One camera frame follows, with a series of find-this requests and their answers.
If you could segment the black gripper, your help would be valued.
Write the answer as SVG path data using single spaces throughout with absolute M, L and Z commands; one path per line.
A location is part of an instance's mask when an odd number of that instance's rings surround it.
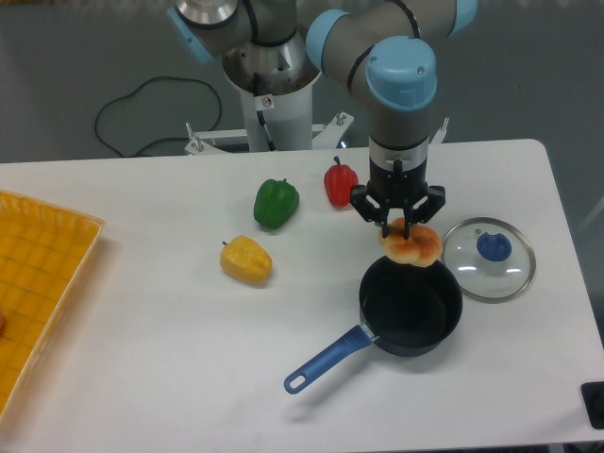
M 427 223 L 446 202 L 444 186 L 428 186 L 426 183 L 426 169 L 426 159 L 419 166 L 399 173 L 385 170 L 371 160 L 369 182 L 367 186 L 351 187 L 350 205 L 365 222 L 381 228 L 382 238 L 389 235 L 391 206 L 403 207 L 403 237 L 408 239 L 412 226 Z

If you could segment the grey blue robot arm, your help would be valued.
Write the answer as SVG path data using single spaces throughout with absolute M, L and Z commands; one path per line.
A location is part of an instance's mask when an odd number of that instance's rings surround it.
M 474 1 L 381 1 L 354 15 L 320 13 L 304 27 L 293 1 L 175 1 L 167 10 L 192 56 L 222 62 L 240 92 L 254 150 L 304 149 L 311 109 L 297 103 L 325 76 L 369 117 L 369 180 L 350 192 L 353 208 L 393 232 L 428 222 L 445 204 L 445 189 L 426 181 L 430 106 L 437 89 L 435 42 L 475 18 Z

